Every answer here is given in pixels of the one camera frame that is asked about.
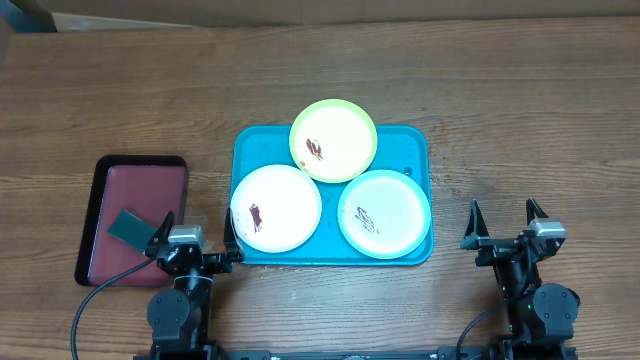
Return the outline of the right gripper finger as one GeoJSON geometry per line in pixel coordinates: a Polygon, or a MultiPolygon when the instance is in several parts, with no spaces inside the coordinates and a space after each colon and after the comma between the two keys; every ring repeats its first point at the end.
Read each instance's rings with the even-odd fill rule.
{"type": "Polygon", "coordinates": [[[469,209],[469,220],[460,248],[464,250],[479,250],[489,240],[484,218],[476,199],[472,199],[469,209]]]}
{"type": "Polygon", "coordinates": [[[542,210],[538,202],[533,197],[530,197],[526,200],[526,217],[527,224],[530,224],[534,219],[545,219],[548,218],[548,215],[542,210]]]}

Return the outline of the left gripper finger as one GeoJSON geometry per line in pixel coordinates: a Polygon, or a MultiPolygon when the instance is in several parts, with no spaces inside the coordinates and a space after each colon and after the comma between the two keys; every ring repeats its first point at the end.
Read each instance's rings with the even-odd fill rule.
{"type": "Polygon", "coordinates": [[[239,242],[237,232],[233,225],[231,209],[228,208],[225,215],[223,244],[226,248],[227,258],[230,262],[243,262],[244,250],[239,242]]]}
{"type": "Polygon", "coordinates": [[[152,235],[151,239],[147,242],[145,248],[146,255],[157,255],[161,247],[168,243],[169,233],[174,226],[175,216],[172,211],[169,211],[164,218],[160,227],[152,235]]]}

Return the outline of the green scrubbing sponge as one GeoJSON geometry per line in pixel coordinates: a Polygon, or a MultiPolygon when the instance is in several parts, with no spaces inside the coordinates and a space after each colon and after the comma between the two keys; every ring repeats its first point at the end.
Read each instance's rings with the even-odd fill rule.
{"type": "Polygon", "coordinates": [[[125,242],[137,252],[144,253],[147,243],[153,238],[157,228],[139,219],[127,210],[121,210],[108,233],[125,242]]]}

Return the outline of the white plate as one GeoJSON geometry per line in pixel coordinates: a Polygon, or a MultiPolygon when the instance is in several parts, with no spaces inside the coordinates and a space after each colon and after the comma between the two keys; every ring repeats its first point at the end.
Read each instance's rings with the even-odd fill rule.
{"type": "Polygon", "coordinates": [[[266,253],[305,243],[319,225],[322,201],[315,182],[289,165],[267,165],[247,175],[230,203],[239,238],[266,253]]]}

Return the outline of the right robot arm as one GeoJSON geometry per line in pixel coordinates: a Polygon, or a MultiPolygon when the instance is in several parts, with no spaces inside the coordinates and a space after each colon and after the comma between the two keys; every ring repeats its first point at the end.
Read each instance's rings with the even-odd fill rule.
{"type": "Polygon", "coordinates": [[[575,359],[565,342],[574,335],[580,297],[573,290],[543,283],[537,264],[557,254],[566,240],[564,225],[549,217],[533,198],[526,201],[527,227],[514,238],[490,237],[476,200],[460,248],[475,250],[478,267],[493,269],[502,301],[472,320],[458,338],[456,359],[575,359]],[[463,342],[481,321],[505,311],[510,332],[474,352],[463,342]]]}

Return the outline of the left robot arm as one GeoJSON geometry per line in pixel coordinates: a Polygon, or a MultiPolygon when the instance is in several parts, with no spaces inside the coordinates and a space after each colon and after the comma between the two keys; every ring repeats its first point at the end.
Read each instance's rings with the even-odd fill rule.
{"type": "Polygon", "coordinates": [[[244,251],[225,216],[222,253],[205,253],[204,236],[196,225],[177,225],[169,212],[147,242],[145,254],[173,279],[173,287],[157,293],[147,307],[152,329],[149,360],[223,360],[229,355],[209,338],[214,276],[232,271],[244,251]]]}

